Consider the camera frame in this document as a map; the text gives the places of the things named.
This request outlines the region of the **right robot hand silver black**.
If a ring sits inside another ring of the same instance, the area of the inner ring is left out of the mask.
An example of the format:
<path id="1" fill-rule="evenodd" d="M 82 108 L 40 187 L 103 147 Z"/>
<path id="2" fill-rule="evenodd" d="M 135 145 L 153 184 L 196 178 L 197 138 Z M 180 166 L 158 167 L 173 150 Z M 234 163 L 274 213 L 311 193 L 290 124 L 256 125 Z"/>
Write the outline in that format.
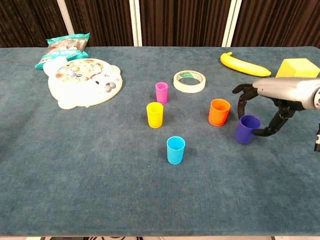
<path id="1" fill-rule="evenodd" d="M 268 137 L 276 134 L 296 111 L 320 109 L 320 79 L 306 77 L 267 77 L 236 86 L 232 93 L 240 95 L 237 103 L 238 118 L 245 115 L 248 100 L 257 96 L 269 98 L 278 111 L 263 129 L 255 129 L 256 136 Z"/>

